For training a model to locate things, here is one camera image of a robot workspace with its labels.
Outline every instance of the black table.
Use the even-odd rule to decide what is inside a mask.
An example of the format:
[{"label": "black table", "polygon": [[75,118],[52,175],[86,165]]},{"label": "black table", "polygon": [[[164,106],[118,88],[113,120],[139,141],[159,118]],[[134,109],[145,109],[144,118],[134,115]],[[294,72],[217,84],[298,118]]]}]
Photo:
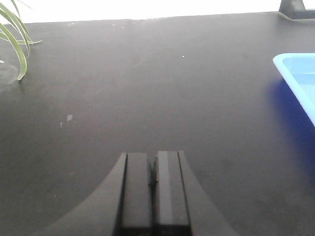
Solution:
[{"label": "black table", "polygon": [[[313,52],[314,21],[269,12],[27,26],[43,42],[21,83],[0,82],[0,235],[58,220],[121,152],[180,149],[240,236],[315,234],[315,129],[272,63]],[[18,67],[6,42],[0,59]]]}]

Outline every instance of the white wall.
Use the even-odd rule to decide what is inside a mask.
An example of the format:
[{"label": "white wall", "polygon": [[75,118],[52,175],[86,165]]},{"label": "white wall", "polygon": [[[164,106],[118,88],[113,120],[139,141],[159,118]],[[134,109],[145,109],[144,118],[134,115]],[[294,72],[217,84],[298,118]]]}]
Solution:
[{"label": "white wall", "polygon": [[[281,0],[21,0],[24,22],[56,22],[102,19],[146,19],[169,16],[212,15],[277,11]],[[10,5],[10,0],[1,0]],[[304,0],[315,8],[315,0]]]}]

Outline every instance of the black plastic object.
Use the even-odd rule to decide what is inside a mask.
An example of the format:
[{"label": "black plastic object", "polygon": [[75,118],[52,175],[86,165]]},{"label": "black plastic object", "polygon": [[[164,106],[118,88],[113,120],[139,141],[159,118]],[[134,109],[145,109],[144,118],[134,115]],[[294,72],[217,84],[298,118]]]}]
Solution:
[{"label": "black plastic object", "polygon": [[159,235],[190,235],[178,155],[159,151],[155,163],[155,225]]},{"label": "black plastic object", "polygon": [[121,235],[149,236],[152,231],[151,168],[145,153],[127,157]]},{"label": "black plastic object", "polygon": [[315,19],[315,10],[306,10],[303,0],[282,0],[279,12],[291,19]]},{"label": "black plastic object", "polygon": [[193,236],[237,236],[226,222],[192,173],[184,152],[179,151],[182,178],[185,187],[190,228]]},{"label": "black plastic object", "polygon": [[33,236],[152,235],[237,236],[202,190],[183,151],[159,151],[153,174],[145,153],[122,153],[86,200]]},{"label": "black plastic object", "polygon": [[100,186],[79,206],[34,236],[117,236],[125,182],[126,153]]}]

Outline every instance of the table surface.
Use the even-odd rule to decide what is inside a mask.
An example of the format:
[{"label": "table surface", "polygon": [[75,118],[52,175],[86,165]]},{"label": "table surface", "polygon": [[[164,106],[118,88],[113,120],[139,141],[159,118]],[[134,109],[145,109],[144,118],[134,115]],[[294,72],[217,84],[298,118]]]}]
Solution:
[{"label": "table surface", "polygon": [[240,236],[315,234],[315,129],[273,65],[315,51],[276,12],[28,24],[21,83],[0,42],[0,235],[29,236],[121,152],[183,150]]}]

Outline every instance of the spider plant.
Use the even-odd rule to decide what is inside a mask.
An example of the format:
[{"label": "spider plant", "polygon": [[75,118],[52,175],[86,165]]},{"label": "spider plant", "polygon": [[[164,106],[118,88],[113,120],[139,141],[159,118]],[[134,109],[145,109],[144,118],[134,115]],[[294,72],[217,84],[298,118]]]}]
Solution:
[{"label": "spider plant", "polygon": [[[27,70],[26,58],[30,55],[30,45],[38,43],[39,41],[33,42],[31,40],[30,33],[26,29],[25,25],[21,20],[19,8],[17,7],[15,0],[11,0],[11,2],[17,14],[9,10],[3,3],[0,2],[0,15],[4,17],[13,26],[14,30],[18,32],[22,40],[17,40],[16,37],[13,36],[12,32],[1,23],[0,38],[9,41],[13,49],[15,50],[20,62],[20,73],[18,74],[16,79],[21,80],[23,76],[26,74]],[[23,52],[20,45],[25,45],[27,53]]]}]

